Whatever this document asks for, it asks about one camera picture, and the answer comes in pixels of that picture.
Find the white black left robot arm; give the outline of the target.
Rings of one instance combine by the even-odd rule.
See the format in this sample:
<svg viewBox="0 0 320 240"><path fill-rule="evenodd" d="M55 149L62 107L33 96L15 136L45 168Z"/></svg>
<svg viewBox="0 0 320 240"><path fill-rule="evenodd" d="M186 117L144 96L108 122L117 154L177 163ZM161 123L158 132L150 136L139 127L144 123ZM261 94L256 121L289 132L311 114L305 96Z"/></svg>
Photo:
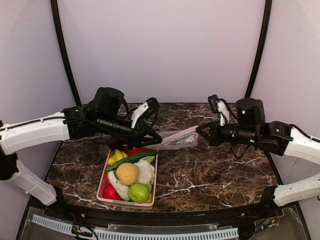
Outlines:
<svg viewBox="0 0 320 240"><path fill-rule="evenodd" d="M161 136L153 131L160 104L154 97L130 110L125 95L111 87L98 88L94 98L82 106L65 108L52 115L15 124L0 125L0 179L8 181L43 205L63 203L58 188L31 172L17 152L50 142L93 137L98 133L126 141L127 147L160 144Z"/></svg>

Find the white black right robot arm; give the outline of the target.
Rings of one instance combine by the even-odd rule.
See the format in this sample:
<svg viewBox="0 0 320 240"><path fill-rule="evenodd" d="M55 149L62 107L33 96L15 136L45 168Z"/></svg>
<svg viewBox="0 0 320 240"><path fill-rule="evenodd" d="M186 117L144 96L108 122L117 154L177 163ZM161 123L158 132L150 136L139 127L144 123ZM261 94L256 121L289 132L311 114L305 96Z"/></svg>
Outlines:
<svg viewBox="0 0 320 240"><path fill-rule="evenodd" d="M235 103L236 113L231 112L226 101L217 95L208 97L211 111L219 120L198 126L196 132L208 145L253 146L256 150L320 163L320 140L306 134L298 126L280 121L266 122L263 102L242 98ZM261 202L282 207L292 202L320 196L320 175L285 185L267 187Z"/></svg>

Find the clear dotted zip top bag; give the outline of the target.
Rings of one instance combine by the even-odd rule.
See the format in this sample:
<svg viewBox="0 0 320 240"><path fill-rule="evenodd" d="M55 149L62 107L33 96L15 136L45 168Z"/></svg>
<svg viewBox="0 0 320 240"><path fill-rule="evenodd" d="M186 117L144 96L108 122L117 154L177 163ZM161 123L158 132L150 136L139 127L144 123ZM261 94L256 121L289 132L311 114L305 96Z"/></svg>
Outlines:
<svg viewBox="0 0 320 240"><path fill-rule="evenodd" d="M155 149L160 151L196 147L198 145L197 127L198 125L195 125L184 130L159 132L162 142L157 144Z"/></svg>

